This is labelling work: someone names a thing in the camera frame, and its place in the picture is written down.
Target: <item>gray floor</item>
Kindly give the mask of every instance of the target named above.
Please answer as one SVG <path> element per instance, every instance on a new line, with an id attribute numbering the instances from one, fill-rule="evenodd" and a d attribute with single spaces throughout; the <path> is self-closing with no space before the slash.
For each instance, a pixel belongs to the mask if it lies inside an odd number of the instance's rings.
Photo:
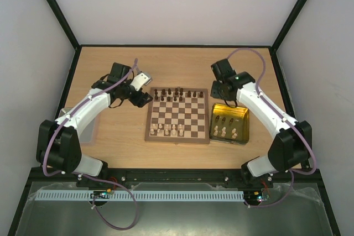
<path id="1" fill-rule="evenodd" d="M 276 186 L 274 201 L 288 188 Z M 264 209 L 239 202 L 139 202 L 139 222 L 125 232 L 106 226 L 88 202 L 30 200 L 17 235 L 332 235 L 316 186 L 296 184 L 295 190 L 281 204 Z M 108 202 L 101 213 L 125 227 L 134 218 L 134 205 Z"/>

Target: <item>black frame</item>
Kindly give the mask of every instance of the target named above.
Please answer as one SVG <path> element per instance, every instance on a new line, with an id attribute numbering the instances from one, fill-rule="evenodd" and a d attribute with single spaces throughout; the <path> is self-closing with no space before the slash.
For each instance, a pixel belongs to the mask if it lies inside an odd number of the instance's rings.
<path id="1" fill-rule="evenodd" d="M 273 43 L 272 46 L 252 46 L 252 45 L 80 45 L 79 42 L 77 41 L 74 33 L 72 32 L 64 14 L 62 13 L 58 3 L 56 0 L 47 0 L 49 6 L 51 7 L 53 13 L 55 14 L 56 18 L 58 19 L 58 22 L 60 23 L 61 27 L 63 28 L 63 31 L 67 35 L 67 38 L 69 39 L 70 43 L 72 44 L 73 48 L 75 49 L 75 55 L 74 58 L 72 59 L 71 67 L 69 74 L 67 76 L 67 80 L 64 86 L 63 93 L 61 95 L 61 99 L 58 105 L 58 109 L 56 111 L 56 117 L 59 115 L 60 110 L 64 107 L 67 96 L 69 94 L 70 86 L 72 79 L 74 77 L 75 69 L 77 62 L 80 57 L 80 52 L 82 47 L 169 47 L 169 48 L 240 48 L 240 47 L 248 47 L 248 48 L 267 48 L 269 49 L 269 53 L 272 59 L 275 75 L 278 80 L 278 85 L 280 88 L 280 92 L 282 94 L 285 110 L 288 114 L 291 116 L 295 117 L 293 105 L 291 103 L 288 89 L 285 83 L 285 79 L 282 73 L 282 69 L 279 64 L 279 60 L 277 57 L 277 50 L 279 49 L 281 43 L 283 42 L 284 38 L 286 37 L 288 31 L 290 30 L 291 26 L 295 22 L 297 16 L 301 12 L 303 6 L 305 5 L 307 0 L 297 0 L 294 8 L 290 12 L 288 19 L 285 21 L 281 31 L 279 32 L 275 42 Z M 303 169 L 308 169 L 310 167 L 308 161 L 301 164 Z M 169 180 L 169 182 L 198 182 L 199 178 L 201 179 L 206 179 L 205 182 L 207 183 L 223 183 L 226 187 L 238 187 L 240 190 L 243 191 L 249 191 L 249 190 L 255 190 L 257 188 L 249 188 L 246 187 L 241 179 L 239 178 L 240 174 L 240 169 L 213 169 L 213 170 L 180 170 L 180 169 L 110 169 L 110 175 L 118 177 L 118 181 L 126 185 L 127 187 L 130 185 L 132 180 L 137 179 L 137 181 L 151 181 L 151 182 L 164 182 L 166 179 Z M 120 176 L 125 177 L 125 181 L 121 181 Z M 288 182 L 290 179 L 290 175 L 286 173 L 278 173 L 273 176 L 273 182 Z M 19 201 L 19 205 L 17 207 L 16 213 L 14 215 L 14 219 L 11 225 L 11 228 L 9 230 L 8 235 L 15 235 L 15 232 L 17 230 L 23 208 L 25 206 L 25 203 L 27 201 L 28 193 L 30 190 L 30 187 L 32 185 L 32 182 L 34 181 L 58 181 L 58 182 L 77 182 L 77 177 L 72 175 L 72 174 L 66 174 L 66 175 L 56 175 L 52 177 L 45 177 L 43 175 L 43 172 L 41 171 L 40 167 L 35 167 L 31 169 L 31 172 L 29 174 L 28 180 L 25 184 L 25 188 L 23 190 L 21 199 Z M 320 170 L 317 170 L 314 174 L 310 176 L 306 175 L 299 175 L 295 174 L 295 182 L 298 183 L 316 183 L 320 195 L 322 198 L 322 201 L 324 202 L 326 213 L 330 222 L 330 226 L 332 228 L 332 232 L 334 235 L 339 236 L 340 231 L 335 219 L 335 216 L 332 211 L 331 203 L 329 201 L 326 188 L 324 186 L 322 176 L 320 173 Z M 94 183 L 92 181 L 81 181 L 81 183 L 78 183 L 81 186 L 88 186 L 90 188 L 97 188 L 99 186 L 97 183 Z"/>

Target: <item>chess square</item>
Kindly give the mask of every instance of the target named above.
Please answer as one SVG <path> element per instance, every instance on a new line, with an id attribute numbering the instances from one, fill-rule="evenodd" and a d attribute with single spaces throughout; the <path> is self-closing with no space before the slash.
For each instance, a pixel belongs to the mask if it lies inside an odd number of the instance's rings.
<path id="1" fill-rule="evenodd" d="M 205 138 L 205 132 L 198 132 L 198 138 Z"/>
<path id="2" fill-rule="evenodd" d="M 198 119 L 198 125 L 205 125 L 205 120 L 199 120 Z"/>

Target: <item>wire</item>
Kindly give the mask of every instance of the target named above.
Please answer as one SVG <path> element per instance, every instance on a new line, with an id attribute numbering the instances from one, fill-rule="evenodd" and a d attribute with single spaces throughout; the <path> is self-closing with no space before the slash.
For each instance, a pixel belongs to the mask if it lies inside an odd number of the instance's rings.
<path id="1" fill-rule="evenodd" d="M 291 182 L 290 182 L 290 186 L 289 186 L 289 189 L 287 190 L 286 194 L 281 198 L 279 199 L 278 201 L 274 202 L 274 203 L 271 203 L 271 204 L 265 204 L 265 205 L 262 205 L 262 206 L 251 206 L 250 204 L 247 203 L 247 201 L 245 200 L 244 203 L 245 205 L 248 207 L 248 208 L 264 208 L 264 207 L 272 207 L 272 206 L 275 206 L 277 204 L 280 204 L 281 202 L 284 201 L 284 199 L 290 194 L 291 192 L 291 189 L 293 188 L 294 186 L 294 173 L 292 170 L 289 170 L 290 174 L 291 174 Z"/>
<path id="2" fill-rule="evenodd" d="M 266 61 L 264 59 L 264 57 L 260 54 L 260 52 L 256 51 L 256 50 L 253 50 L 251 48 L 238 48 L 236 49 L 235 51 L 233 51 L 231 54 L 229 54 L 229 56 L 227 57 L 227 59 L 229 59 L 234 53 L 238 52 L 238 51 L 242 51 L 242 50 L 245 50 L 245 51 L 251 51 L 253 53 L 255 53 L 256 55 L 258 55 L 258 57 L 261 59 L 262 63 L 263 63 L 263 71 L 261 73 L 261 75 L 259 76 L 257 82 L 256 82 L 256 91 L 257 91 L 257 95 L 258 97 L 274 112 L 276 113 L 276 115 L 280 118 L 280 119 L 285 119 L 285 123 L 291 127 L 291 129 L 296 133 L 296 135 L 298 135 L 298 137 L 301 139 L 301 141 L 304 143 L 306 149 L 308 150 L 312 160 L 313 160 L 313 168 L 310 170 L 310 171 L 301 171 L 301 170 L 297 170 L 297 169 L 292 169 L 294 172 L 297 172 L 299 174 L 303 174 L 303 175 L 311 175 L 313 174 L 316 169 L 317 169 L 317 161 L 316 161 L 316 157 L 315 157 L 315 154 L 313 153 L 309 143 L 306 141 L 306 139 L 303 137 L 303 135 L 297 130 L 296 127 L 294 127 L 293 124 L 291 124 L 291 122 L 289 122 L 280 112 L 278 112 L 278 110 L 276 108 L 273 107 L 273 105 L 268 102 L 268 100 L 263 96 L 261 95 L 261 92 L 260 92 L 260 88 L 259 88 L 259 83 L 261 82 L 265 72 L 266 72 Z"/>
<path id="3" fill-rule="evenodd" d="M 123 76 L 118 82 L 116 82 L 116 83 L 113 84 L 112 86 L 110 86 L 110 87 L 104 89 L 103 91 L 97 92 L 97 93 L 95 93 L 94 95 L 92 95 L 92 98 L 91 98 L 91 99 L 93 99 L 93 98 L 95 98 L 95 97 L 97 97 L 97 96 L 99 96 L 99 95 L 101 95 L 101 94 L 103 94 L 103 93 L 105 93 L 105 92 L 107 92 L 107 91 L 109 91 L 109 90 L 111 90 L 111 89 L 117 87 L 119 84 L 121 84 L 124 80 L 126 80 L 126 79 L 128 78 L 128 76 L 133 72 L 133 70 L 137 67 L 137 65 L 138 65 L 138 59 L 135 58 L 134 65 L 132 66 L 132 68 L 129 70 L 129 72 L 128 72 L 125 76 Z M 84 105 L 85 105 L 87 102 L 89 102 L 89 101 L 90 101 L 89 98 L 84 99 L 80 104 L 78 104 L 78 105 L 71 111 L 70 116 L 73 116 L 82 106 L 84 106 Z M 53 145 L 53 143 L 54 143 L 54 141 L 55 141 L 55 138 L 56 138 L 56 136 L 58 135 L 59 131 L 60 131 L 60 130 L 62 129 L 62 127 L 64 126 L 64 124 L 65 124 L 68 120 L 69 120 L 68 118 L 65 118 L 65 119 L 63 120 L 63 122 L 61 122 L 61 124 L 59 124 L 58 128 L 54 131 L 54 134 L 53 134 L 52 137 L 50 138 L 49 143 L 48 143 L 48 146 L 47 146 L 47 148 L 46 148 L 46 151 L 45 151 L 45 154 L 44 154 L 44 159 L 43 159 L 42 168 L 43 168 L 43 174 L 44 174 L 45 176 L 47 176 L 47 177 L 53 176 L 53 175 L 58 174 L 58 173 L 61 172 L 60 170 L 58 170 L 58 171 L 54 171 L 54 172 L 52 172 L 52 173 L 49 174 L 49 173 L 47 172 L 47 163 L 48 163 L 48 156 L 49 156 L 51 147 L 52 147 L 52 145 Z"/>
<path id="4" fill-rule="evenodd" d="M 125 227 L 125 228 L 121 228 L 121 227 L 117 227 L 117 226 L 114 226 L 113 224 L 111 224 L 110 222 L 108 222 L 104 216 L 101 214 L 101 212 L 98 210 L 98 208 L 96 207 L 95 205 L 95 200 L 99 197 L 98 196 L 95 196 L 92 200 L 92 208 L 97 212 L 97 214 L 100 216 L 100 218 L 102 219 L 102 221 L 107 225 L 109 226 L 110 228 L 112 229 L 116 229 L 116 230 L 128 230 L 128 229 L 131 229 L 133 228 L 137 222 L 138 222 L 138 219 L 139 219 L 139 206 L 138 206 L 138 202 L 136 200 L 136 198 L 134 197 L 133 193 L 125 188 L 123 185 L 121 185 L 120 183 L 118 182 L 112 182 L 112 181 L 108 181 L 108 180 L 103 180 L 103 179 L 98 179 L 98 178 L 94 178 L 90 175 L 87 175 L 87 174 L 83 174 L 84 177 L 88 178 L 88 179 L 91 179 L 92 181 L 96 181 L 96 182 L 105 182 L 105 183 L 110 183 L 111 185 L 116 185 L 120 188 L 122 188 L 123 190 L 125 190 L 126 192 L 128 192 L 128 194 L 131 196 L 132 200 L 134 201 L 134 204 L 135 204 L 135 217 L 134 217 L 134 220 L 132 222 L 132 224 L 130 224 L 129 226 Z"/>

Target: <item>wooden table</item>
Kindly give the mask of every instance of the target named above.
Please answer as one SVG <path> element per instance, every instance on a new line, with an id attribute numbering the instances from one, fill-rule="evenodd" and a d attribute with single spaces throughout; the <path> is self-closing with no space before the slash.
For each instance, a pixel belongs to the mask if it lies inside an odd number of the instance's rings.
<path id="1" fill-rule="evenodd" d="M 214 75 L 210 65 L 224 59 L 233 48 L 119 48 L 83 47 L 77 63 L 65 107 L 73 107 L 87 94 L 91 85 L 109 73 L 114 62 L 138 66 L 153 77 L 144 90 L 154 87 L 196 87 L 210 91 Z M 262 90 L 282 109 L 277 78 L 268 49 L 257 49 L 267 62 Z M 240 51 L 230 59 L 237 72 L 247 71 L 255 79 L 262 72 L 256 54 Z M 209 97 L 212 105 L 222 102 Z M 272 143 L 266 128 L 251 114 L 250 140 L 245 146 L 210 141 L 209 145 L 150 143 L 144 141 L 147 118 L 146 105 L 132 106 L 128 101 L 116 109 L 105 109 L 99 116 L 94 145 L 82 145 L 82 152 L 108 162 L 115 168 L 155 169 L 238 169 L 241 165 L 264 155 Z"/>

